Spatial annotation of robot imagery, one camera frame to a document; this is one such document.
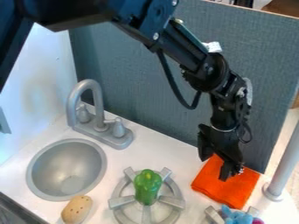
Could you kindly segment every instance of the faucet handle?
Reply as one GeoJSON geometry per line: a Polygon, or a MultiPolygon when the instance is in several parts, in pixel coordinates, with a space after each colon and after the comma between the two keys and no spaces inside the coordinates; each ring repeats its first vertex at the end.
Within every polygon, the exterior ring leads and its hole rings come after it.
{"type": "Polygon", "coordinates": [[[81,103],[78,108],[76,108],[77,117],[80,123],[89,123],[91,120],[90,114],[87,110],[87,105],[81,103]]]}
{"type": "Polygon", "coordinates": [[[114,120],[105,120],[104,123],[113,123],[112,135],[114,137],[123,137],[126,134],[126,128],[123,126],[122,119],[117,116],[114,120]]]}

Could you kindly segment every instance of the green pepper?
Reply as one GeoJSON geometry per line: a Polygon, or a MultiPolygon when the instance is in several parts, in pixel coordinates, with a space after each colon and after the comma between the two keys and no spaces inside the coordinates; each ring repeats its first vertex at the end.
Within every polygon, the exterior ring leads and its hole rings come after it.
{"type": "Polygon", "coordinates": [[[134,179],[136,200],[145,206],[154,204],[162,183],[163,181],[159,174],[152,170],[143,170],[134,179]]]}

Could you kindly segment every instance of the white countertop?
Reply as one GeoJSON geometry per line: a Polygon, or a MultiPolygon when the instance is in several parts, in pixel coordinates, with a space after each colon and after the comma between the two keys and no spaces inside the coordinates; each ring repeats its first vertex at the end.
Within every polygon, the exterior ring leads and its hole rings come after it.
{"type": "MultiPolygon", "coordinates": [[[[106,115],[107,118],[114,117],[109,113],[106,115]]],[[[220,208],[220,204],[191,189],[191,182],[203,165],[198,157],[197,148],[134,122],[124,119],[124,123],[126,127],[132,129],[135,140],[127,149],[115,150],[73,131],[67,127],[66,117],[60,117],[36,140],[27,144],[18,154],[0,166],[0,192],[45,221],[62,223],[60,213],[68,201],[52,202],[33,194],[25,182],[26,168],[33,156],[46,145],[66,138],[83,138],[97,143],[105,151],[108,160],[104,178],[87,194],[94,200],[94,205],[84,223],[117,224],[113,212],[108,208],[108,199],[123,177],[122,171],[129,166],[136,171],[147,168],[161,171],[164,167],[172,170],[171,177],[177,182],[186,201],[186,208],[177,224],[202,223],[205,218],[204,210],[208,206],[220,208]]],[[[279,203],[271,202],[262,195],[261,187],[265,179],[264,176],[260,178],[244,209],[247,210],[249,206],[260,209],[260,217],[267,224],[281,224],[285,220],[291,221],[290,223],[298,222],[299,213],[288,193],[285,193],[285,200],[279,203]]]]}

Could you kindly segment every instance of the silver sink basin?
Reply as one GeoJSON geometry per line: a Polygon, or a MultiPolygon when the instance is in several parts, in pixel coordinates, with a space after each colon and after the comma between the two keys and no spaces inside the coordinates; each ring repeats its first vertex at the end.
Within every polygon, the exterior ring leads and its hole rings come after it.
{"type": "Polygon", "coordinates": [[[66,139],[41,150],[29,163],[27,185],[45,200],[69,200],[99,184],[107,168],[104,151],[84,139],[66,139]]]}

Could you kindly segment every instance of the sink drain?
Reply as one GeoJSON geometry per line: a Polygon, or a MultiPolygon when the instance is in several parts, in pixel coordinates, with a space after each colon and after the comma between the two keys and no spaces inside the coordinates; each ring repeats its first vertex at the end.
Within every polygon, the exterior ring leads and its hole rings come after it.
{"type": "Polygon", "coordinates": [[[78,176],[70,176],[61,183],[60,190],[65,194],[78,193],[83,189],[84,180],[78,176]]]}

